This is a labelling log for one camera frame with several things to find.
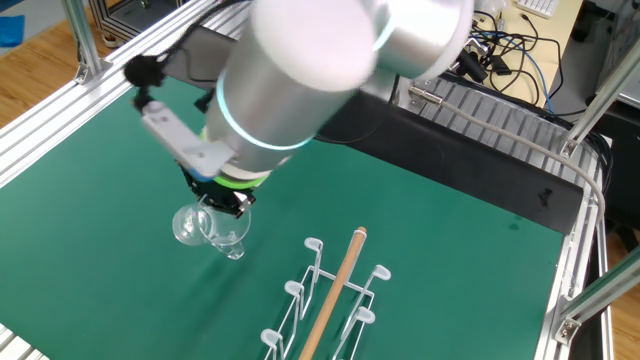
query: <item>blue led ring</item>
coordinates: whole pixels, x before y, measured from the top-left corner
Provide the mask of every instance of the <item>blue led ring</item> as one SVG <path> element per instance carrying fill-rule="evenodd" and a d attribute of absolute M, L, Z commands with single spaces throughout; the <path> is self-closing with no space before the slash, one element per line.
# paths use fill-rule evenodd
<path fill-rule="evenodd" d="M 268 150 L 275 150 L 275 151 L 289 151 L 289 150 L 295 150 L 299 147 L 304 146 L 305 144 L 307 144 L 309 141 L 311 141 L 313 139 L 313 135 L 310 136 L 309 138 L 303 140 L 302 142 L 299 142 L 295 145 L 289 145 L 289 146 L 278 146 L 278 145 L 271 145 L 271 144 L 267 144 L 265 142 L 262 142 L 256 138 L 254 138 L 253 136 L 251 136 L 248 132 L 246 132 L 241 126 L 240 124 L 238 124 L 238 122 L 233 118 L 233 116 L 231 116 L 231 112 L 229 111 L 229 107 L 227 107 L 227 102 L 224 100 L 224 77 L 226 75 L 226 71 L 223 71 L 222 74 L 220 74 L 220 77 L 218 78 L 218 85 L 216 86 L 216 98 L 218 99 L 218 105 L 220 106 L 220 111 L 222 111 L 222 115 L 224 116 L 224 118 L 227 120 L 227 123 L 229 124 L 229 126 L 231 126 L 231 128 L 238 133 L 238 135 L 242 136 L 245 140 L 247 140 L 248 142 L 264 148 L 264 149 L 268 149 Z"/>

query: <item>blue cable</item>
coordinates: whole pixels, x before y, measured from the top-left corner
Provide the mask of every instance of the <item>blue cable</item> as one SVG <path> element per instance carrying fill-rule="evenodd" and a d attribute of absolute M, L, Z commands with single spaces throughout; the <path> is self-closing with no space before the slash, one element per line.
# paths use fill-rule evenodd
<path fill-rule="evenodd" d="M 486 32 L 486 33 L 482 33 L 482 34 L 483 35 L 495 36 L 495 33 L 492 33 L 492 32 Z M 538 66 L 538 63 L 533 59 L 533 57 L 531 57 L 531 55 L 529 55 L 528 51 L 526 51 L 523 48 L 521 48 L 518 44 L 513 42 L 512 39 L 507 38 L 507 36 L 505 36 L 505 35 L 499 35 L 498 37 L 500 39 L 505 39 L 505 40 L 509 41 L 510 43 L 512 43 L 517 49 L 519 49 L 525 55 L 527 55 L 529 60 L 531 60 L 531 62 L 533 63 L 533 66 L 535 66 L 536 69 L 538 69 L 538 73 L 540 74 L 540 78 L 542 79 L 542 91 L 544 92 L 544 97 L 547 99 L 547 105 L 549 106 L 549 112 L 553 114 L 554 112 L 553 112 L 553 107 L 551 106 L 551 98 L 549 97 L 549 92 L 547 91 L 547 82 L 544 80 L 544 75 L 542 74 L 542 70 L 540 69 L 540 66 Z"/>

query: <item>wooden floor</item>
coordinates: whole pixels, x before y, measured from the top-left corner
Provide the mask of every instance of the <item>wooden floor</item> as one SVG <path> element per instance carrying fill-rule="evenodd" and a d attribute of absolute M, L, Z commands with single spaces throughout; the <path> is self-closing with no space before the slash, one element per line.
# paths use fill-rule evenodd
<path fill-rule="evenodd" d="M 111 49 L 90 22 L 98 53 L 106 56 Z M 0 127 L 71 81 L 77 69 L 76 46 L 66 21 L 0 57 Z"/>
<path fill-rule="evenodd" d="M 110 49 L 95 29 L 94 38 L 100 56 L 108 54 Z M 73 79 L 77 66 L 76 48 L 66 21 L 0 58 L 0 127 Z M 610 266 L 626 254 L 615 235 L 609 239 L 608 248 Z M 612 308 L 616 360 L 640 359 L 640 286 L 618 299 Z"/>

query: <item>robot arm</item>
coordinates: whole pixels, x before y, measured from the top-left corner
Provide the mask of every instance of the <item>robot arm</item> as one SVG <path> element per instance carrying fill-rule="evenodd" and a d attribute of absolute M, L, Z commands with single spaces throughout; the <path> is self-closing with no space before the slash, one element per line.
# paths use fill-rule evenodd
<path fill-rule="evenodd" d="M 157 101 L 142 107 L 143 124 L 196 194 L 240 216 L 251 189 L 309 142 L 376 67 L 421 80 L 444 72 L 472 15 L 472 0 L 256 0 L 201 136 Z"/>

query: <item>white cylindrical joint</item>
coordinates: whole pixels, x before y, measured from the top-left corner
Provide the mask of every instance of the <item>white cylindrical joint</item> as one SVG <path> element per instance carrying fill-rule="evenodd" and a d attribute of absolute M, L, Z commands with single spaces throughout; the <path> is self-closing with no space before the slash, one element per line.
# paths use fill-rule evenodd
<path fill-rule="evenodd" d="M 234 177 L 271 171 L 311 139 L 372 74 L 375 40 L 359 0 L 256 0 L 205 129 L 238 154 Z"/>
<path fill-rule="evenodd" d="M 379 66 L 410 79 L 447 70 L 469 37 L 473 0 L 362 0 L 376 24 Z"/>

